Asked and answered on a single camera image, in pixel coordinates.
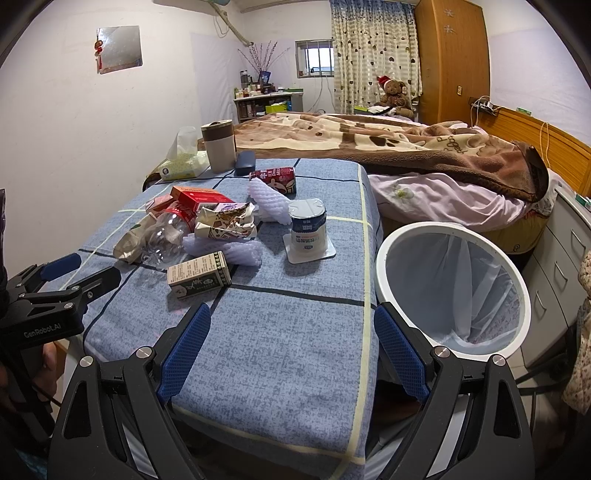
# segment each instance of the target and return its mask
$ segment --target wooden wardrobe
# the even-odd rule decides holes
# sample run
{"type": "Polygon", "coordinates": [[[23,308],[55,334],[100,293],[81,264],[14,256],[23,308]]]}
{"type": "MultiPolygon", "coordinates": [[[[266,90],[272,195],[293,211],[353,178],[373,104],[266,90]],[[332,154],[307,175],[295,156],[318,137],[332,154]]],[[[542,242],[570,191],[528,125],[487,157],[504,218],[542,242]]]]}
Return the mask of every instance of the wooden wardrobe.
{"type": "Polygon", "coordinates": [[[419,121],[471,125],[470,97],[491,94],[482,8],[466,0],[421,0],[414,14],[423,80],[419,121]]]}

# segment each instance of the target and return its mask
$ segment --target wooden headboard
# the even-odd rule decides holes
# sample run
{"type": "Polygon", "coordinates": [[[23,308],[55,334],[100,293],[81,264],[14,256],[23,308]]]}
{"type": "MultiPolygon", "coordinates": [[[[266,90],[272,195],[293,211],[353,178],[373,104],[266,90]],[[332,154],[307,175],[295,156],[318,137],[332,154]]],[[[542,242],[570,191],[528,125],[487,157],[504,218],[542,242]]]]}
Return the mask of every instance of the wooden headboard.
{"type": "Polygon", "coordinates": [[[507,141],[520,140],[533,145],[540,156],[544,154],[550,133],[550,145],[546,166],[565,179],[578,193],[591,195],[591,148],[580,140],[572,137],[561,129],[546,125],[542,131],[542,145],[540,145],[540,129],[544,122],[523,113],[502,107],[498,116],[481,113],[478,125],[489,134],[507,141]]]}

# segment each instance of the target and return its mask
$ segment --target travel mug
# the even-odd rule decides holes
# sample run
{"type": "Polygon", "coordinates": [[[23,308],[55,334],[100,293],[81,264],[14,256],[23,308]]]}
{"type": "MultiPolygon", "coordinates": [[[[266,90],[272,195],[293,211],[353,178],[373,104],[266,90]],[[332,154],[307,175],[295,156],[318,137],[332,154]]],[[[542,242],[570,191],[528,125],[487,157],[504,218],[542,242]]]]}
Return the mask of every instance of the travel mug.
{"type": "Polygon", "coordinates": [[[236,143],[232,120],[202,125],[201,133],[212,171],[220,173],[233,169],[236,164],[236,143]]]}

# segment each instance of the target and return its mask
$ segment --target curtain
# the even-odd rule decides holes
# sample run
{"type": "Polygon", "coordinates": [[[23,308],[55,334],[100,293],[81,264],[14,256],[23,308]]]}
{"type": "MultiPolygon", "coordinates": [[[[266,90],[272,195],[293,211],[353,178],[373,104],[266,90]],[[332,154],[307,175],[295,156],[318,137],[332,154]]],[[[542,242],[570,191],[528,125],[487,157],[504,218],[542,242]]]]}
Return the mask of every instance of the curtain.
{"type": "Polygon", "coordinates": [[[408,85],[414,98],[423,92],[417,26],[412,5],[383,0],[330,0],[335,52],[335,107],[379,102],[377,77],[408,85]]]}

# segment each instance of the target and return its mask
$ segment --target santa hat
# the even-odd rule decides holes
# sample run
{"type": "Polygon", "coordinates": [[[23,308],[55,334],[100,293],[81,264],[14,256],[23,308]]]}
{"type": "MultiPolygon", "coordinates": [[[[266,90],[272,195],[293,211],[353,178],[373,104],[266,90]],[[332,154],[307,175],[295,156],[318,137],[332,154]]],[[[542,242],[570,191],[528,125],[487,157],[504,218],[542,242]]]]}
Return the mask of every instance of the santa hat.
{"type": "Polygon", "coordinates": [[[391,81],[392,81],[392,79],[386,75],[384,75],[383,77],[378,77],[378,83],[379,83],[380,87],[382,88],[382,90],[384,90],[384,91],[386,89],[386,84],[391,81]]]}

